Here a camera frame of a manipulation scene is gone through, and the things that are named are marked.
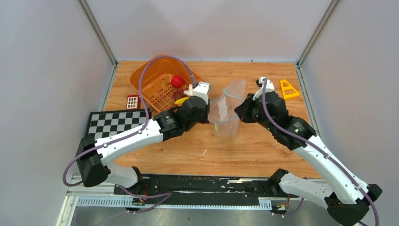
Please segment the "yellow toy banana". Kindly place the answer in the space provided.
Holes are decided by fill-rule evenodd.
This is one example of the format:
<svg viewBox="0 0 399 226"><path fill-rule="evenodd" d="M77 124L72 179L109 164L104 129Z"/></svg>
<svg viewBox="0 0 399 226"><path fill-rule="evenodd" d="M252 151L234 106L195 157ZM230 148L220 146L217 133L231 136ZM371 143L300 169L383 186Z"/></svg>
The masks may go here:
<svg viewBox="0 0 399 226"><path fill-rule="evenodd" d="M174 104L175 104L176 106L181 106L181 105L184 103L184 101L188 100L189 98L190 98L190 97L183 97L183 98L180 98L180 99L176 100L176 101L174 102Z"/></svg>

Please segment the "black white checkerboard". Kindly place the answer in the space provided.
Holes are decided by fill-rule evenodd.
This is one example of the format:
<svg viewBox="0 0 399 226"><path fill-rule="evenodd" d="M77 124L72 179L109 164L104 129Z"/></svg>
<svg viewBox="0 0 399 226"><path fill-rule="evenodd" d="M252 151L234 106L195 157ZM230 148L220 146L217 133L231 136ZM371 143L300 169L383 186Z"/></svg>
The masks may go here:
<svg viewBox="0 0 399 226"><path fill-rule="evenodd" d="M87 141L114 136L142 125L146 121L144 109L91 112L88 117L85 135Z"/></svg>

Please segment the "aluminium frame post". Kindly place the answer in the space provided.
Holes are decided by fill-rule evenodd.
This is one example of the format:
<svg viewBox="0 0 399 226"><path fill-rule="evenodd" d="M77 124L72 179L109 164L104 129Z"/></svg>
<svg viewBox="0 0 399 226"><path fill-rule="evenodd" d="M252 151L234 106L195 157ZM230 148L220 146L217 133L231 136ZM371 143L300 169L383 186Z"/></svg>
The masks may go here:
<svg viewBox="0 0 399 226"><path fill-rule="evenodd" d="M304 51L302 52L299 60L297 61L297 66L301 67L306 59L308 58L311 50L313 49L314 45L318 41L320 35L322 34L323 30L325 29L326 25L328 24L330 18L334 14L336 8L341 3L340 0L331 0L326 11L324 12L321 20L319 21L315 31L313 32L311 38L309 39Z"/></svg>
<svg viewBox="0 0 399 226"><path fill-rule="evenodd" d="M115 55L113 54L111 47L108 44L88 2L86 0L77 0L77 2L79 3L83 13L85 14L85 17L87 18L93 32L95 33L98 41L100 42L103 50L105 51L109 61L111 62L113 67L116 67L118 65L118 61Z"/></svg>

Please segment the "black mounting base plate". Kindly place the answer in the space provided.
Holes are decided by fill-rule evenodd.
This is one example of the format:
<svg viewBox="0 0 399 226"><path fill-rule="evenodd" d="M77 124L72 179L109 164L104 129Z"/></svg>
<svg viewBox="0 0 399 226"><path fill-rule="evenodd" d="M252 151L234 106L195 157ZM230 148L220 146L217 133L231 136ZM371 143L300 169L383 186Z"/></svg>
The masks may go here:
<svg viewBox="0 0 399 226"><path fill-rule="evenodd" d="M286 202L287 195L267 178L145 174L129 191L138 195L171 193L165 205L256 206L259 198Z"/></svg>

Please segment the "yellow triangular plastic stand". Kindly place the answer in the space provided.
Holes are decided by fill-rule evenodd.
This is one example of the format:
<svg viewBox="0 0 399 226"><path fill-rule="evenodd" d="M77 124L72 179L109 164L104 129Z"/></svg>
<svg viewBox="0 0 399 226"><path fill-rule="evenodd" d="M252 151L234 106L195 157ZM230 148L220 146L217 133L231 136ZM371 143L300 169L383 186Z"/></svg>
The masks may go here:
<svg viewBox="0 0 399 226"><path fill-rule="evenodd" d="M300 97L300 92L287 80L283 79L279 81L281 92L284 100Z"/></svg>

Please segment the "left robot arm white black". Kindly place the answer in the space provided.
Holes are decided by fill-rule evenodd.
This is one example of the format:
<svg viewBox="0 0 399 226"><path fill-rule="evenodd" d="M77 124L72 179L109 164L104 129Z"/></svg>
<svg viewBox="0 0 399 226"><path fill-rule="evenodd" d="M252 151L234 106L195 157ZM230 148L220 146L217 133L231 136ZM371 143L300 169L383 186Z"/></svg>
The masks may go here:
<svg viewBox="0 0 399 226"><path fill-rule="evenodd" d="M197 123L208 123L210 100L189 97L181 106L163 111L143 125L111 137L94 140L84 136L80 140L75 161L85 187L102 182L121 185L132 194L140 194L144 181L134 167L114 165L113 161L138 148L181 136Z"/></svg>

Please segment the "clear zip top bag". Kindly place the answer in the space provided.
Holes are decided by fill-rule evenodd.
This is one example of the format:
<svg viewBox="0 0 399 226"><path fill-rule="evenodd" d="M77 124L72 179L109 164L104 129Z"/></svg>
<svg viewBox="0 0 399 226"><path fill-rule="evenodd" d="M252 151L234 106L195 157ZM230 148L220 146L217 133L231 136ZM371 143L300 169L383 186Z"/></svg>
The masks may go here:
<svg viewBox="0 0 399 226"><path fill-rule="evenodd" d="M238 131L239 117L234 109L244 102L247 81L235 79L228 84L222 95L210 102L208 120L220 137L235 136Z"/></svg>

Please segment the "red toy apple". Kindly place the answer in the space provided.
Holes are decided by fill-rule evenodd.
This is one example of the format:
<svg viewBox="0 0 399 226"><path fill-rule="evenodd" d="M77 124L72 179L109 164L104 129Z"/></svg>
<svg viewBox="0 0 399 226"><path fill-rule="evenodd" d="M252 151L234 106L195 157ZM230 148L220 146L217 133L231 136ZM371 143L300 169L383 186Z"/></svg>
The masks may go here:
<svg viewBox="0 0 399 226"><path fill-rule="evenodd" d="M184 79L180 75L173 75L170 83L174 88L181 88L184 85Z"/></svg>

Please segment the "purple toy grapes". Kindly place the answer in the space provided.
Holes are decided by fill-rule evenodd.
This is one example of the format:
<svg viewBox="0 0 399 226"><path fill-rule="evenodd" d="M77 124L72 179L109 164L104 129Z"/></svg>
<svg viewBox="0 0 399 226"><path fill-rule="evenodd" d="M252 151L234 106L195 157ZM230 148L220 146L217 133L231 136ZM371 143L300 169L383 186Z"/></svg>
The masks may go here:
<svg viewBox="0 0 399 226"><path fill-rule="evenodd" d="M184 94L184 91L185 91L185 89L183 89L183 88L177 89L175 92L173 92L173 94L172 94L172 99L173 99L174 101L176 101L176 100L178 100L178 99L181 99L181 98L183 98L183 97L186 97L186 95Z"/></svg>

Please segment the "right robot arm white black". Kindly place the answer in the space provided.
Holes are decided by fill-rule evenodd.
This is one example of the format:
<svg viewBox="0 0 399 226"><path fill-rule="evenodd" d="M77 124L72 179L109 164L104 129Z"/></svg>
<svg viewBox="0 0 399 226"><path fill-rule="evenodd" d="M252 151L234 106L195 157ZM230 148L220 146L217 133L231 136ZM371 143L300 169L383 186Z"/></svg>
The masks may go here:
<svg viewBox="0 0 399 226"><path fill-rule="evenodd" d="M382 189L365 183L343 166L307 121L289 114L277 93L250 93L235 113L244 123L258 123L268 129L280 144L301 156L325 180L325 184L318 184L278 169L268 184L272 195L286 193L307 199L325 208L343 226L361 224L370 210L376 225L380 224L375 201Z"/></svg>

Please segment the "left aluminium frame post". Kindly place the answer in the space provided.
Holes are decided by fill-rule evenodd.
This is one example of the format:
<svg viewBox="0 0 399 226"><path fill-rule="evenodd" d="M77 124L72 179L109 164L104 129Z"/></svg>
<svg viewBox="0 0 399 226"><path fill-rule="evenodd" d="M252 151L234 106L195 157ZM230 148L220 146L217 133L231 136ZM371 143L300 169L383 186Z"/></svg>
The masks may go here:
<svg viewBox="0 0 399 226"><path fill-rule="evenodd" d="M93 32L95 33L98 41L100 42L103 50L105 51L109 61L111 62L113 67L116 67L118 65L118 61L115 55L113 54L111 47L108 44L88 2L86 0L77 0L77 2L79 3L83 13L85 14L85 17L87 18Z"/></svg>

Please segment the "right aluminium frame post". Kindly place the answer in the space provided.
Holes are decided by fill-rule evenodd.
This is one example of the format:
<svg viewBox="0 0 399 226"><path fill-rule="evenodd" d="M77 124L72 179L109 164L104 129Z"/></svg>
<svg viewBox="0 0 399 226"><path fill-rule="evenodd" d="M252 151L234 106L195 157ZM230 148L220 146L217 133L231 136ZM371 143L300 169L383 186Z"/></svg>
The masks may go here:
<svg viewBox="0 0 399 226"><path fill-rule="evenodd" d="M336 8L341 3L340 0L331 0L326 11L324 12L321 20L319 21L315 31L313 32L311 38L309 39L304 51L302 52L299 60L297 61L297 66L301 67L306 59L308 58L311 50L313 49L314 45L318 41L320 35L322 34L323 30L325 29L326 25L328 24L330 18L334 14Z"/></svg>

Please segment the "white toy mushroom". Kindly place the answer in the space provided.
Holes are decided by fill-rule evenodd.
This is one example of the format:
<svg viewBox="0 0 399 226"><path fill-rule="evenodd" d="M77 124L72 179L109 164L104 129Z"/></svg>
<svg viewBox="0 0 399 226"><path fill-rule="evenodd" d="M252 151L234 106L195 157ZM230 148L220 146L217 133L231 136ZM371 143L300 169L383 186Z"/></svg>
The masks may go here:
<svg viewBox="0 0 399 226"><path fill-rule="evenodd" d="M188 96L188 97L193 96L193 85L190 84L190 85L188 86L188 88L185 89L185 90L183 91L183 94L186 95L186 96Z"/></svg>

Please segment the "orange plastic basket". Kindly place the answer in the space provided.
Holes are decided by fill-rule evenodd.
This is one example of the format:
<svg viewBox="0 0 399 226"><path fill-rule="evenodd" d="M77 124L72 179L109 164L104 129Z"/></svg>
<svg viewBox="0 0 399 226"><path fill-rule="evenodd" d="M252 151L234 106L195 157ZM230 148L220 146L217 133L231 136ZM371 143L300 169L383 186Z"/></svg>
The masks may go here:
<svg viewBox="0 0 399 226"><path fill-rule="evenodd" d="M154 111L160 113L175 106L172 94L178 88L170 83L173 75L184 79L183 89L187 89L193 81L206 81L189 69L185 62L170 55L158 55L132 72L130 84L136 92L142 93L143 100Z"/></svg>

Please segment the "red white grid block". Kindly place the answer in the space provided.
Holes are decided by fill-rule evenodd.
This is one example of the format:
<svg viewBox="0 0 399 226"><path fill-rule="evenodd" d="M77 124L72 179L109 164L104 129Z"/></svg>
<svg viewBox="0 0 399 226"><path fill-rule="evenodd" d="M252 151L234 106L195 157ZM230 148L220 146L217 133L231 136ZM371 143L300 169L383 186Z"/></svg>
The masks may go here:
<svg viewBox="0 0 399 226"><path fill-rule="evenodd" d="M138 95L128 95L126 101L126 110L140 109L141 100Z"/></svg>

